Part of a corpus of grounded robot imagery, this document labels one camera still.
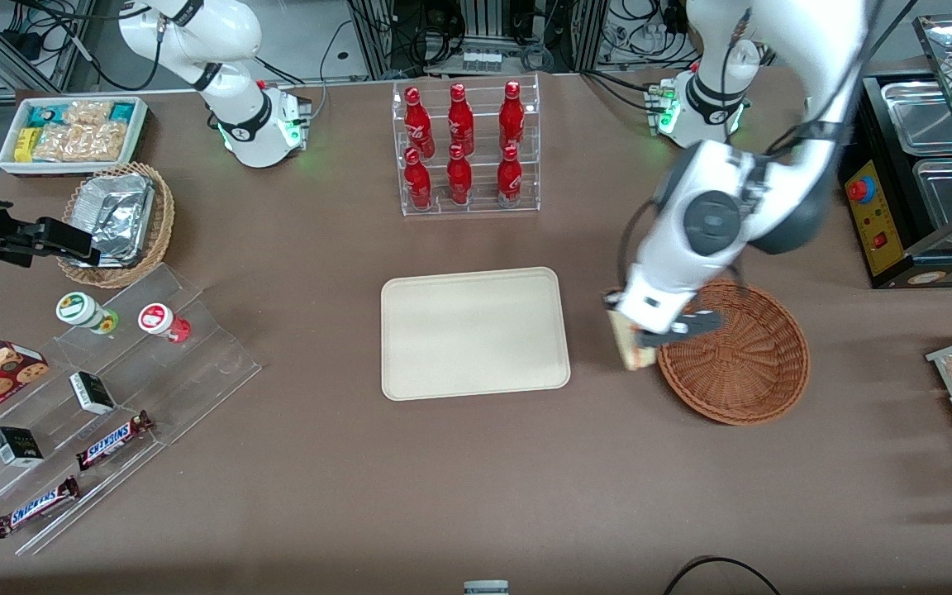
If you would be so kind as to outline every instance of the red switch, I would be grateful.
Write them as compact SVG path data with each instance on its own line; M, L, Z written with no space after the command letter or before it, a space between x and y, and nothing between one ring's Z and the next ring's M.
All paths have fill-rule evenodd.
M850 186L847 186L847 198L854 200L854 202L865 198L866 193L869 193L869 186L862 180L850 182Z

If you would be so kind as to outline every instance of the brown wicker basket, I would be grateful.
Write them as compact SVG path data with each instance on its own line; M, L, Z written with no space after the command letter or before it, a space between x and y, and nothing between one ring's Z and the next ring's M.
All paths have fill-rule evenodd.
M156 183L154 206L152 206L154 211L149 215L149 230L146 233L143 247L144 256L139 264L129 269L83 269L73 267L71 264L65 263L63 259L58 259L57 264L64 271L65 276L76 283L93 285L102 289L127 287L130 283L144 278L149 271L154 270L156 265L164 259L167 245L171 241L171 226L174 224L174 199L171 197L171 188L167 188L164 178L159 176L155 169L144 163L128 163L112 167L112 169L106 169L105 172L94 174L93 177L110 178L123 174L144 174ZM72 208L75 208L79 188L76 188L76 191L72 193L72 199L64 207L64 221L72 218Z
M660 369L690 407L733 426L774 421L803 395L810 355L803 331L777 300L756 287L715 279L701 309L721 312L711 334L660 348Z

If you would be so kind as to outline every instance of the snickers bar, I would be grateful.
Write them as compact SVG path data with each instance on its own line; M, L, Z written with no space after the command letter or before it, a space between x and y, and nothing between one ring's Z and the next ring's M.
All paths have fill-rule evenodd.
M76 460L79 461L79 470L86 471L90 469L91 466L99 460L105 459L105 457L112 455L113 452L117 452L123 445L129 443L132 438L152 428L153 425L154 423L149 419L145 410L142 410L142 412L135 415L135 417L128 419L127 423L117 428L113 433L109 434L109 436L96 441L92 447L76 455Z
M76 483L76 478L68 477L60 486L35 498L22 508L16 509L11 515L0 516L0 539L18 530L21 525L34 519L35 516L42 515L43 512L49 511L69 498L78 500L79 496L79 483Z

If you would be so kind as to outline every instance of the yellow control panel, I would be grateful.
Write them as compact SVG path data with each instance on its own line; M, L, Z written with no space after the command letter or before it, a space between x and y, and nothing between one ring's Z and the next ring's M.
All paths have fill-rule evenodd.
M892 264L898 263L904 256L902 242L898 239L895 220L888 210L888 201L881 191L880 177L876 167L869 161L858 170L843 191L847 193L850 215L858 227L858 237L862 242L865 260L873 274L882 274Z

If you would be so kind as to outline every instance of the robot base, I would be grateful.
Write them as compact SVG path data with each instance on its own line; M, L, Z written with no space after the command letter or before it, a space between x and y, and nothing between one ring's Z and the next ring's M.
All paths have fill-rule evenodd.
M253 140L233 140L219 126L223 143L238 161L249 167L269 167L294 151L307 149L311 128L311 102L279 89L265 89L271 99L271 117Z
M649 129L653 136L666 136L683 148L695 145L700 140L726 142L726 131L721 121L717 124L707 124L703 116L688 104L685 86L693 76L692 72L682 72L676 78L660 80L658 87L649 87L645 92L645 106L657 111L649 114ZM744 104L740 104L733 116L728 118L726 125L729 126L731 135L740 125L740 114L743 111Z

